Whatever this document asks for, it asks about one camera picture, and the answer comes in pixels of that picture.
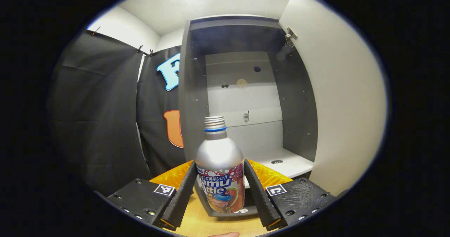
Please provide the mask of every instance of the cabinet door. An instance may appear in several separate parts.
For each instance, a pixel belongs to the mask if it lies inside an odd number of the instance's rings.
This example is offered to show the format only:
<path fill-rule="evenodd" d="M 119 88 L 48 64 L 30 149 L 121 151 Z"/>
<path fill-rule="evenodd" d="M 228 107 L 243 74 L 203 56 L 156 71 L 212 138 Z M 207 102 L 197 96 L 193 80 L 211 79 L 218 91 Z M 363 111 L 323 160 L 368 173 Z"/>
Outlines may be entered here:
<path fill-rule="evenodd" d="M 387 119 L 380 63 L 356 29 L 321 0 L 289 0 L 279 21 L 307 69 L 318 138 L 310 179 L 333 195 L 350 188 L 375 156 Z"/>

